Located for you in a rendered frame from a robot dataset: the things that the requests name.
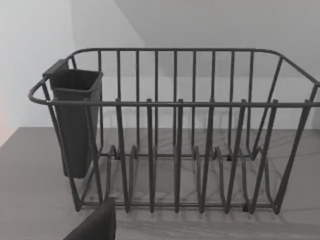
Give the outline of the dark grey cutlery holder cup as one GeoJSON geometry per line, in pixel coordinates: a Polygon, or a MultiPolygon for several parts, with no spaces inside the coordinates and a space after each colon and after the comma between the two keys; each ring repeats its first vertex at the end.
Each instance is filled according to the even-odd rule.
{"type": "MultiPolygon", "coordinates": [[[[94,70],[70,69],[65,59],[57,60],[43,73],[49,77],[53,98],[58,101],[99,101],[103,73],[94,70]]],[[[83,179],[91,164],[91,149],[86,110],[83,105],[61,105],[58,123],[62,124],[71,176],[83,179]]]]}

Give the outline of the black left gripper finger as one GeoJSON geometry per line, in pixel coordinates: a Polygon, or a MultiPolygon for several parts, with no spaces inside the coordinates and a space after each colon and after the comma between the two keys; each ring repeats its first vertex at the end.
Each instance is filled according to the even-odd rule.
{"type": "Polygon", "coordinates": [[[108,197],[62,240],[116,240],[116,230],[115,199],[108,197]]]}

